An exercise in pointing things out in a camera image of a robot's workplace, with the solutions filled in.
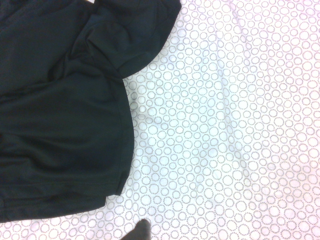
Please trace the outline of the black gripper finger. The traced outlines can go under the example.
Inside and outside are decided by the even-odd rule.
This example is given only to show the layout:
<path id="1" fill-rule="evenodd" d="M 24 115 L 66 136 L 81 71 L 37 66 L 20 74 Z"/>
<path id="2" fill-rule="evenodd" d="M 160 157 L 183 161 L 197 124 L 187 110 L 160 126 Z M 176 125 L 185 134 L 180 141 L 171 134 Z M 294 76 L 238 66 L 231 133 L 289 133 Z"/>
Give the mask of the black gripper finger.
<path id="1" fill-rule="evenodd" d="M 124 236 L 124 240 L 150 240 L 151 225 L 148 220 L 140 220 L 135 228 Z"/>

